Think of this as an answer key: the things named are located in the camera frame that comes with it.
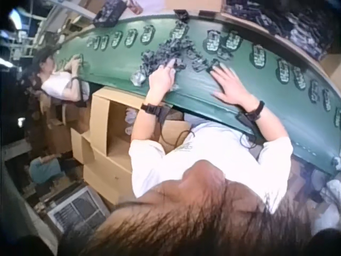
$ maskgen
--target right hand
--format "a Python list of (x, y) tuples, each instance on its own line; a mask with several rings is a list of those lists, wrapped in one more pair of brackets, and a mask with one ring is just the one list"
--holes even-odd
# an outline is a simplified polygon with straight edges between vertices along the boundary
[(250, 98), (251, 94), (245, 89), (238, 76), (222, 63), (221, 68), (214, 67), (210, 74), (222, 86), (223, 92), (214, 92), (213, 96), (232, 105), (241, 105)]
[(77, 74), (80, 66), (80, 59), (73, 59), (71, 62), (71, 72)]

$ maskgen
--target person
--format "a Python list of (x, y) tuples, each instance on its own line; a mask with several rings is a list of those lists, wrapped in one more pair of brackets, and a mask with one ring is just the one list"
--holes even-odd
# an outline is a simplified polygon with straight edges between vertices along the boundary
[(32, 181), (41, 185), (63, 172), (68, 173), (79, 166), (79, 163), (70, 158), (70, 155), (72, 155), (72, 152), (38, 157), (33, 159), (29, 166), (25, 166), (25, 169), (28, 171)]
[(82, 100), (81, 85), (83, 101), (87, 101), (91, 95), (90, 86), (88, 82), (77, 79), (80, 65), (79, 55), (74, 55), (61, 70), (55, 72), (53, 50), (45, 47), (35, 55), (32, 65), (34, 78), (30, 75), (29, 79), (35, 90), (42, 90), (54, 98), (73, 102)]
[[(172, 87), (173, 64), (149, 77), (145, 105), (158, 106)], [(258, 108), (260, 101), (223, 64), (210, 74), (223, 88), (215, 97), (248, 113)], [(129, 149), (136, 199), (117, 204), (93, 233), (66, 232), (58, 255), (336, 255), (339, 231), (312, 238), (309, 221), (280, 203), (293, 147), (268, 108), (256, 120), (267, 140), (258, 161), (241, 132), (210, 121), (194, 125), (166, 155), (151, 140), (157, 118), (144, 109)]]

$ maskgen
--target workbench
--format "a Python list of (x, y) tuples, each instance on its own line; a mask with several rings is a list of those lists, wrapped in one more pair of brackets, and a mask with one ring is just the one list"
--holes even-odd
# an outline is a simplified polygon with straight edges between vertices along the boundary
[[(155, 51), (160, 43), (168, 39), (176, 26), (176, 20), (174, 15), (153, 15), (122, 20), (113, 28), (87, 30), (66, 41), (55, 54), (55, 61), (60, 66), (72, 55), (81, 53), (84, 58), (79, 74), (81, 79), (146, 95), (148, 82), (142, 87), (137, 87), (132, 84), (130, 77), (142, 64), (141, 53), (145, 50)], [(146, 25), (153, 25), (155, 28), (153, 38), (147, 45), (141, 43), (141, 35)], [(247, 90), (265, 101), (266, 106), (281, 119), (297, 157), (314, 164), (323, 172), (335, 175), (337, 170), (333, 159), (339, 157), (341, 139), (339, 121), (335, 122), (335, 116), (339, 114), (341, 97), (325, 74), (294, 51), (254, 29), (198, 17), (192, 17), (188, 26), (186, 35), (194, 41), (196, 49), (209, 62), (217, 59), (217, 54), (203, 48), (208, 30), (219, 31), (221, 38), (226, 38), (231, 32), (240, 36), (240, 43), (235, 50), (231, 50), (233, 58), (220, 61), (233, 68)], [(138, 35), (132, 46), (127, 47), (125, 39), (130, 29), (136, 29)], [(114, 33), (118, 31), (123, 33), (123, 37), (114, 49), (112, 39)], [(97, 37), (103, 41), (107, 36), (109, 37), (107, 45), (102, 46), (99, 43), (99, 47), (95, 49), (93, 42)], [(257, 66), (251, 61), (255, 45), (261, 45), (265, 51), (263, 67), (262, 64)], [(184, 111), (197, 113), (252, 134), (250, 128), (236, 120), (239, 111), (237, 107), (228, 106), (211, 96), (211, 93), (220, 90), (220, 87), (210, 74), (205, 70), (195, 72), (189, 59), (185, 59), (185, 63), (186, 69), (176, 74), (179, 89), (168, 93), (165, 101)], [(288, 73), (281, 74), (279, 66), (283, 67), (283, 63), (286, 65), (284, 67), (288, 68)], [(294, 69), (297, 68), (303, 74), (304, 89), (300, 89), (297, 80), (295, 81)], [(316, 92), (313, 99), (310, 97), (312, 87)], [(324, 100), (325, 91), (329, 93), (329, 108), (326, 108)]]

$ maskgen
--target watch strap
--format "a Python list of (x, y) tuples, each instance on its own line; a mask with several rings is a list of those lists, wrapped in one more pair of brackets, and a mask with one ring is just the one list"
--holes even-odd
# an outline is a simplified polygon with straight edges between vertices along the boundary
[(147, 105), (142, 104), (141, 109), (144, 110), (148, 114), (155, 115), (158, 117), (161, 113), (162, 107), (155, 106), (152, 104), (147, 104)]
[(264, 105), (265, 105), (264, 101), (261, 100), (259, 102), (258, 107), (255, 110), (253, 110), (253, 111), (251, 111), (249, 113), (245, 113), (247, 119), (249, 119), (252, 122), (258, 120), (261, 117), (261, 112), (262, 112), (262, 110), (264, 108)]

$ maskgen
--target left hand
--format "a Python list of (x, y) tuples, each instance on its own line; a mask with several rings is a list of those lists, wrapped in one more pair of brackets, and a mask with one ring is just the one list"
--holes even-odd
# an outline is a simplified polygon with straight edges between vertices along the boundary
[(166, 93), (172, 88), (175, 79), (173, 68), (175, 59), (172, 59), (165, 67), (160, 67), (149, 76), (149, 92), (145, 98), (146, 104), (159, 105)]

